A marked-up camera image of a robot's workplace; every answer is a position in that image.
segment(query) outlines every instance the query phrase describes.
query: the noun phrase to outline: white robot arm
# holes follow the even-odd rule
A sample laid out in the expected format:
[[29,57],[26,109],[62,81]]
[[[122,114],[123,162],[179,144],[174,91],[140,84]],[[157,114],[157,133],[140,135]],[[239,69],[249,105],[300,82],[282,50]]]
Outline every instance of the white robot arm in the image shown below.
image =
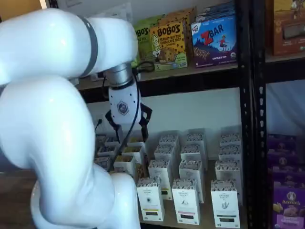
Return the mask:
[[140,228],[134,181],[92,164],[92,119],[66,80],[110,69],[112,120],[107,119],[116,127],[131,123],[139,101],[141,123],[145,106],[130,67],[136,54],[133,27],[122,20],[47,9],[0,23],[0,85],[6,86],[0,96],[0,146],[16,166],[35,169],[36,227]]

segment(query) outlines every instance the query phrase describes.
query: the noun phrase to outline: gray ring band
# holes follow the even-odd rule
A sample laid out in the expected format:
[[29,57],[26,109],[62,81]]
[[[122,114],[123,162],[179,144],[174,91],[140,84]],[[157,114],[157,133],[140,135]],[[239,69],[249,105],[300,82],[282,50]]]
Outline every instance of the gray ring band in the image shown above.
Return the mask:
[[81,16],[78,16],[78,17],[82,20],[82,22],[84,22],[84,24],[89,32],[90,42],[91,42],[91,57],[90,57],[88,65],[87,65],[87,68],[80,75],[80,77],[85,77],[92,71],[92,69],[94,68],[94,66],[96,64],[99,45],[97,42],[96,33],[95,33],[94,28],[92,27],[91,23],[86,18],[83,18]]

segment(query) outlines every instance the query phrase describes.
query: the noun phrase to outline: green bobo's box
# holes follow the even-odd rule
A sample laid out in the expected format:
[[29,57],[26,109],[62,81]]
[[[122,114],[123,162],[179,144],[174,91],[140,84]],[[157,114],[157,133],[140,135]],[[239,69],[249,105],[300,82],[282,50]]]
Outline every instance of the green bobo's box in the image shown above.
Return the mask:
[[132,67],[136,67],[142,61],[152,61],[154,62],[155,57],[153,56],[153,50],[151,41],[149,39],[150,28],[158,23],[158,21],[165,15],[154,16],[139,21],[135,24],[134,30],[138,37],[138,56],[135,61],[132,62]]

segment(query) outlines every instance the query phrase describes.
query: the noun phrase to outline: white tea box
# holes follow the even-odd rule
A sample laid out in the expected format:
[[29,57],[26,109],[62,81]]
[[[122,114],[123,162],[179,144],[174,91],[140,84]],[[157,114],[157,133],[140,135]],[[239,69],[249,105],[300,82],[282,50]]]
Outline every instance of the white tea box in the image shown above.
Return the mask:
[[115,136],[106,136],[105,141],[104,141],[105,146],[118,146],[119,140]]
[[220,161],[235,161],[241,170],[241,176],[243,180],[242,151],[239,145],[229,144],[226,146],[221,146],[218,158]]
[[211,196],[215,226],[240,228],[237,189],[232,180],[212,180]]
[[141,178],[137,185],[138,197],[144,221],[163,221],[164,206],[160,178]]
[[117,154],[116,146],[102,146],[97,151],[97,156],[109,156],[111,160],[114,160]]
[[200,225],[196,181],[194,179],[176,179],[173,182],[172,191],[178,223]]
[[114,164],[115,172],[128,173],[133,177],[135,183],[138,182],[138,173],[135,166],[135,159],[132,156],[117,156]]
[[156,161],[170,161],[170,167],[172,176],[174,178],[179,177],[178,165],[175,157],[175,148],[171,144],[158,145],[154,151],[154,157]]
[[147,177],[147,170],[145,166],[144,152],[142,146],[128,146],[123,152],[123,156],[133,156],[137,165],[138,177]]
[[111,166],[111,159],[109,156],[96,157],[94,162],[100,167],[104,168],[107,172],[109,171]]
[[220,146],[237,145],[242,147],[242,140],[239,133],[221,134]]
[[200,203],[204,203],[205,189],[204,177],[201,161],[181,161],[179,165],[179,174],[181,179],[196,180],[196,187]]
[[205,144],[205,134],[204,133],[189,133],[186,136],[187,144],[198,144],[200,145],[200,153],[203,162],[203,167],[205,171],[208,169],[208,155]]
[[199,144],[189,144],[181,148],[181,160],[202,161]]
[[235,161],[216,161],[217,180],[235,180],[239,205],[243,205],[243,185],[240,168]]
[[161,194],[162,198],[172,200],[172,172],[170,168],[170,161],[155,161],[151,160],[148,166],[150,178],[159,177],[161,180]]

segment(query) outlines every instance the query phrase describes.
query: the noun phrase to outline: robot logo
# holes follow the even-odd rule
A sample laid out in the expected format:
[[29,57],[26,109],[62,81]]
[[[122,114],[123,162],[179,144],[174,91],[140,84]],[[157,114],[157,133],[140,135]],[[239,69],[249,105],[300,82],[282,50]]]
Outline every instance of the robot logo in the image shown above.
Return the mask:
[[128,113],[128,106],[127,106],[127,104],[124,103],[123,101],[120,101],[118,103],[118,111],[122,115],[127,115],[127,113]]

